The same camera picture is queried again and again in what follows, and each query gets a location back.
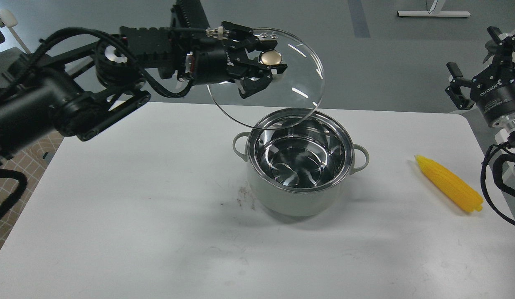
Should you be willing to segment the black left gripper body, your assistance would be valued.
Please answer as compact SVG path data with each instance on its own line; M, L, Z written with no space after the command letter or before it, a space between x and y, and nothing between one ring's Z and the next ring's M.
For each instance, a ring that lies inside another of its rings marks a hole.
M231 80L228 68L234 62L230 55L244 49L240 42L253 39L253 33L251 27L225 21L214 28L187 28L187 89Z

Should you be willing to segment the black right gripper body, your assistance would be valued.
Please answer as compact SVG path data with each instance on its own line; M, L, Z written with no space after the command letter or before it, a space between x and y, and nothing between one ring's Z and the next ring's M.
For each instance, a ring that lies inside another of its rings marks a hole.
M489 127L500 127L501 118L515 114L515 66L491 64L472 78L470 102Z

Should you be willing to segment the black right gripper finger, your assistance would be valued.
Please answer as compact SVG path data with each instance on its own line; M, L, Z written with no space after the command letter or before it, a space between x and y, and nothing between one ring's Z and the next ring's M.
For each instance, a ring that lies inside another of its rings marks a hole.
M486 42L486 62L489 68L511 67L515 69L515 29L502 33L498 27L489 26L490 40Z
M466 97L462 92L462 88L474 88L477 82L477 75L472 79L465 79L460 68L455 62L448 62L446 64L451 77L449 78L449 86L445 88L446 94L449 96L453 104L458 110L471 110L475 102Z

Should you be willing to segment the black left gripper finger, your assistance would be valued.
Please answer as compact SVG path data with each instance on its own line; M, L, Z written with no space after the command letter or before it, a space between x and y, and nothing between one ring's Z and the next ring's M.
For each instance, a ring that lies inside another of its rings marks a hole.
M268 33L254 34L252 32L237 33L238 45L246 52L256 52L254 59L259 63L278 63L278 42Z
M241 98L246 99L259 93L272 83L273 77L283 74L288 65L286 63L267 65L262 63L245 64L244 73L237 79L237 87Z

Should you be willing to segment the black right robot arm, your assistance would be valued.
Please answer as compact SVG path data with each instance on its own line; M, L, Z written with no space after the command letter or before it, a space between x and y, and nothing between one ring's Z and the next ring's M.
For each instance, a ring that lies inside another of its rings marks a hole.
M487 28L490 40L483 62L488 65L472 79L464 78L455 62L446 64L450 73L445 88L458 110L476 107L489 127L499 127L508 134L505 141L489 146L481 166L481 191L489 206L515 227L515 220L501 212L493 203L486 186L486 170L491 167L493 182L500 191L515 197L515 189L506 185L504 166L515 174L515 29L503 34L495 26Z

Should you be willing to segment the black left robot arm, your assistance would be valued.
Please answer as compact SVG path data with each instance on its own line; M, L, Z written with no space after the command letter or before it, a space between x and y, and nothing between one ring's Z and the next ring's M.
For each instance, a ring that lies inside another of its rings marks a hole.
M25 174L2 169L3 160L50 132L94 138L150 100L145 84L183 98L193 86L226 81L246 99L288 68L276 40L231 22L212 28L198 0L178 0L171 12L168 27L118 34L69 27L41 39L33 53L0 60L0 178L17 182L0 220L28 185Z

